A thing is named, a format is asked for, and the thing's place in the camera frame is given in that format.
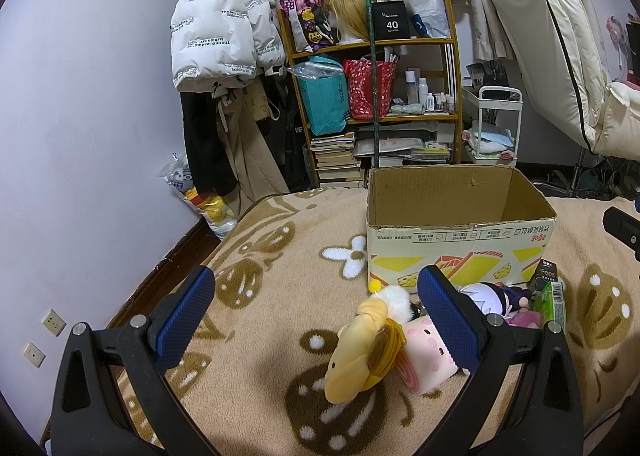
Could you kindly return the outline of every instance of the red patterned gift bag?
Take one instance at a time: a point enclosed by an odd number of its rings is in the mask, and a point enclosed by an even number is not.
[[[358,120],[373,120],[373,86],[371,82],[371,61],[366,59],[346,59],[342,66],[347,77],[349,109],[351,116]],[[378,72],[378,115],[384,117],[391,106],[397,64],[377,62]]]

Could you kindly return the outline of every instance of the white puffer jacket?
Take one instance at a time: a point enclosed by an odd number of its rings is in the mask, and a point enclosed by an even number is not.
[[[257,67],[284,63],[270,0],[178,0],[171,31],[174,85],[180,92],[242,88]]]

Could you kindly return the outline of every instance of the wall socket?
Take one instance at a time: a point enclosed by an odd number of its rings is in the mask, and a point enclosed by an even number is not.
[[[62,333],[62,330],[66,326],[66,322],[64,322],[60,318],[60,315],[58,315],[53,310],[49,310],[47,316],[42,320],[42,324],[44,324],[44,327],[51,333],[53,333],[56,337],[58,337],[60,333]]]
[[[22,354],[31,364],[33,364],[37,368],[42,365],[42,361],[44,360],[44,353],[37,349],[37,347],[32,342],[27,344],[27,347],[24,349]]]

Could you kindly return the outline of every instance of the open cardboard box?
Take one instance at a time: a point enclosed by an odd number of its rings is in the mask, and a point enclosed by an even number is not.
[[[556,212],[513,167],[433,165],[376,169],[367,202],[369,290],[416,292],[436,264],[455,285],[528,281]]]

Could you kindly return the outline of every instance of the metal screw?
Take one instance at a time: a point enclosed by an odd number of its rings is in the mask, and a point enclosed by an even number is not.
[[[487,315],[486,321],[494,327],[502,326],[502,324],[504,324],[504,319],[497,313],[490,313],[489,315]]]
[[[146,316],[145,315],[134,315],[129,321],[134,328],[141,328],[146,324]]]
[[[79,322],[71,328],[71,333],[73,335],[82,335],[86,331],[86,324],[84,322]]]
[[[562,326],[559,325],[556,321],[549,321],[546,324],[546,327],[549,328],[551,333],[560,333],[562,331]]]

